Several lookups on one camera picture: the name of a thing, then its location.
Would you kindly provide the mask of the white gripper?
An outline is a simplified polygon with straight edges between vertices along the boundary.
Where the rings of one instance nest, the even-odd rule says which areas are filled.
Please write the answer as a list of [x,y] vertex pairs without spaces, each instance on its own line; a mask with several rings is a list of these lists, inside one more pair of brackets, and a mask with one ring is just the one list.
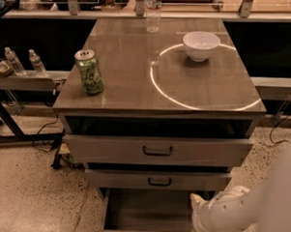
[[192,207],[191,224],[195,232],[227,232],[226,203],[217,197],[205,200],[194,193],[189,195]]

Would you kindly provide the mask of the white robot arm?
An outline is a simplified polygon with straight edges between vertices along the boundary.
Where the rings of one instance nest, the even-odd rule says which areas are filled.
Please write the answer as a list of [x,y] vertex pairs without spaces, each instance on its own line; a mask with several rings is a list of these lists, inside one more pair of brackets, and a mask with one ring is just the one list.
[[225,189],[210,200],[191,194],[193,232],[291,232],[291,144],[256,188]]

